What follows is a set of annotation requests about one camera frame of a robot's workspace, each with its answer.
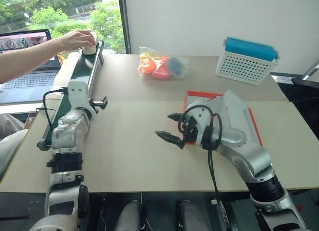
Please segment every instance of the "blue ball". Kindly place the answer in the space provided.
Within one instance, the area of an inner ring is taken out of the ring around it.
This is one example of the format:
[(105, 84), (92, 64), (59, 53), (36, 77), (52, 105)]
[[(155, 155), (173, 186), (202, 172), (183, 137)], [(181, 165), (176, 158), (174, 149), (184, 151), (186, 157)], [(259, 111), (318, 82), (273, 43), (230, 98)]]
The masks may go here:
[(181, 75), (181, 62), (176, 57), (171, 57), (166, 61), (166, 70), (171, 74), (175, 76)]

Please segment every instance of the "laptop screen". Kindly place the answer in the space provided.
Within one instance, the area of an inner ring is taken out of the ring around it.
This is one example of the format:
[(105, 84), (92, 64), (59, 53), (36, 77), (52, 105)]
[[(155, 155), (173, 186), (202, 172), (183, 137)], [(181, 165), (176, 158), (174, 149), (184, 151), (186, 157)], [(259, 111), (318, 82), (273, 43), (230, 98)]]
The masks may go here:
[[(7, 34), (0, 34), (0, 54), (13, 50), (32, 47), (50, 40), (48, 30), (21, 31)], [(46, 63), (40, 65), (35, 71), (60, 69), (57, 56), (52, 57)]]

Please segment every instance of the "laptop keyboard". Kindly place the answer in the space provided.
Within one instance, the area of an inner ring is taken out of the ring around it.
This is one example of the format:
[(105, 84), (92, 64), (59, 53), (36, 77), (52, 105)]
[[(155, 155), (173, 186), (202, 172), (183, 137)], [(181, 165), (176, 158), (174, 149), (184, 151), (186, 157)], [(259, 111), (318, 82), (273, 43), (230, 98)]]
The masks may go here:
[(22, 76), (20, 78), (17, 78), (5, 83), (2, 89), (52, 85), (55, 76), (56, 76), (56, 73), (55, 74), (39, 74), (39, 75), (34, 74), (34, 75)]

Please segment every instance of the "human arm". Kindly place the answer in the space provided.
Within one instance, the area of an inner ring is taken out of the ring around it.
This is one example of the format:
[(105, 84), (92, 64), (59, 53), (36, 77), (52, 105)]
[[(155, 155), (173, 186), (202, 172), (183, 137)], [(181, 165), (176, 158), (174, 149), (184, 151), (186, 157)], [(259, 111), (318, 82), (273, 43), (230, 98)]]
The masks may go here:
[(76, 30), (36, 46), (0, 54), (0, 84), (33, 71), (62, 51), (93, 45), (90, 31)]

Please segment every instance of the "pink ball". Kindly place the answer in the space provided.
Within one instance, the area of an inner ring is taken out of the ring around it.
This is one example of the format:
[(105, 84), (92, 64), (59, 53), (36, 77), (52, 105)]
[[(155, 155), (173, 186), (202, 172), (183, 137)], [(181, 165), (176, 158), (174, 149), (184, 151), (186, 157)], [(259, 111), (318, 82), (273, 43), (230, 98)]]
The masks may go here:
[(167, 80), (170, 78), (169, 72), (163, 67), (160, 67), (159, 69), (153, 71), (152, 75), (158, 80)]

